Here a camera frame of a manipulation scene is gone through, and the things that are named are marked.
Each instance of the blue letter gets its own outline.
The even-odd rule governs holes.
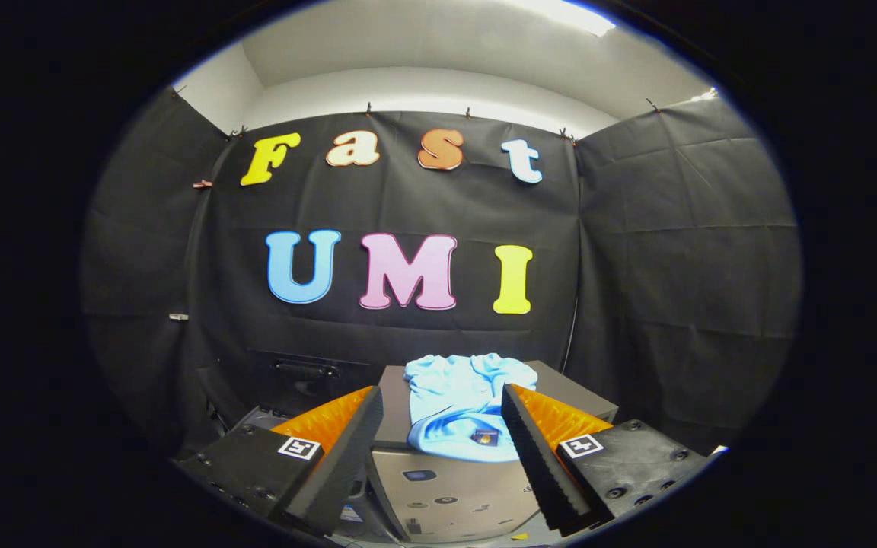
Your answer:
[[[502,143],[502,150],[509,153],[509,169],[523,183],[536,184],[543,180],[544,175],[534,170],[530,160],[540,158],[540,153],[526,145],[523,139],[508,140]]]
[[[283,301],[307,304],[319,301],[330,291],[333,278],[333,245],[340,241],[336,230],[314,230],[314,278],[307,285],[293,281],[293,247],[300,242],[295,232],[274,232],[266,236],[269,246],[269,291]]]

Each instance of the white ceiling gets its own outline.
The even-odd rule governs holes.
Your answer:
[[[652,39],[598,37],[507,0],[330,0],[243,40],[262,86],[350,69],[456,69],[533,84],[624,119],[713,84]]]

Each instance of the letter m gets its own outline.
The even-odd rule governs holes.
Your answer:
[[[403,307],[411,302],[419,282],[422,292],[415,304],[420,308],[447,310],[455,306],[449,281],[452,250],[456,246],[452,236],[428,236],[411,263],[392,234],[368,234],[361,244],[368,249],[368,292],[361,298],[362,307],[376,310],[391,305],[384,290],[385,280]]]

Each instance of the light blue shirt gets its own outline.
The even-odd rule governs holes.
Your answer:
[[[537,372],[514,358],[425,356],[404,367],[411,388],[408,444],[428,454],[476,462],[519,459],[502,420],[502,386],[536,390]],[[472,440],[477,429],[499,433],[497,445]]]

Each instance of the gray table top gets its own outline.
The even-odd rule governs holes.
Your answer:
[[[612,402],[564,377],[543,362],[523,363],[537,372],[537,392],[608,422],[614,420],[618,406]],[[411,389],[408,381],[404,380],[404,365],[388,365],[378,385],[384,403],[384,417],[375,436],[376,447],[411,448],[407,441],[408,432],[411,431],[411,410],[408,405]]]

